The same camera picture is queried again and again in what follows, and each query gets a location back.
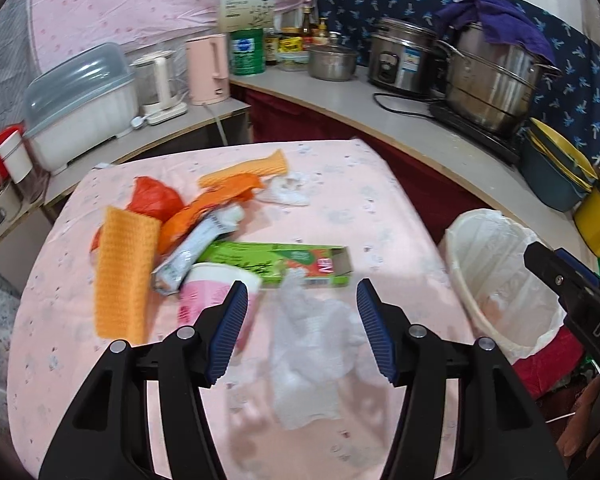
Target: green can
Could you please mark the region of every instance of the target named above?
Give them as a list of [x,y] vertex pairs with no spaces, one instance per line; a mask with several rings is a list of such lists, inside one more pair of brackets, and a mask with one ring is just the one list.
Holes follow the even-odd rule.
[[234,75],[264,72],[264,32],[261,28],[231,32],[229,42],[231,69]]

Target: navy palm tree fabric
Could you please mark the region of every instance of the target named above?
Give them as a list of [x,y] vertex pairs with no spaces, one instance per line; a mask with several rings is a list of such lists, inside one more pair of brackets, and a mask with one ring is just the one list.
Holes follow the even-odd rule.
[[[370,37],[382,17],[433,29],[434,13],[453,0],[318,0],[318,12],[342,43],[369,62]],[[546,76],[534,93],[530,117],[548,124],[593,164],[600,162],[600,47],[567,23],[524,0],[508,0],[536,24],[550,42],[563,77]]]

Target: purple cloth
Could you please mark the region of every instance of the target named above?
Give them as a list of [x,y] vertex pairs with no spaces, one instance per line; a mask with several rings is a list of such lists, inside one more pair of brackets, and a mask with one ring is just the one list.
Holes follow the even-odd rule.
[[554,51],[544,34],[507,0],[462,0],[435,13],[436,33],[444,36],[449,27],[460,30],[468,23],[482,23],[487,43],[521,45],[555,65]]

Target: pink tablecloth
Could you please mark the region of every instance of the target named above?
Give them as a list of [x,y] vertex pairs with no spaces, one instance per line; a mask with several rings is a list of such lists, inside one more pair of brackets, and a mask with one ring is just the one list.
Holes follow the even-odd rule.
[[[251,144],[93,170],[49,233],[13,330],[9,420],[15,449],[32,474],[39,471],[64,411],[108,344],[93,329],[94,269],[88,254],[104,206],[124,207],[138,175],[158,178],[190,200],[199,191],[196,180],[202,174],[269,155],[277,148],[283,149],[292,170],[308,176],[311,205],[293,208],[251,202],[238,239],[348,246],[354,266],[351,284],[311,289],[311,294],[339,298],[355,308],[355,285],[370,277],[382,300],[402,306],[412,322],[423,323],[443,338],[472,341],[462,306],[420,218],[384,161],[360,140]],[[318,420],[285,431],[270,407],[267,374],[276,298],[275,290],[261,295],[241,364],[230,367],[214,388],[202,391],[228,478],[377,479],[404,389],[390,387],[373,367],[366,374],[354,371],[339,384],[341,420]],[[176,307],[172,298],[159,305],[151,342],[177,327]],[[156,384],[150,384],[149,393],[155,469],[170,476]],[[447,393],[439,473],[450,468],[455,440],[453,385]]]

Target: cardboard box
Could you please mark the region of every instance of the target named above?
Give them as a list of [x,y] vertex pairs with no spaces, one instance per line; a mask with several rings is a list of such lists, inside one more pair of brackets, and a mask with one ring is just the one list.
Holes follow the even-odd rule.
[[250,270],[269,285],[279,284],[292,267],[307,270],[307,285],[347,285],[352,271],[349,251],[341,246],[213,242],[198,261]]
[[218,30],[233,32],[273,27],[274,0],[220,0]]

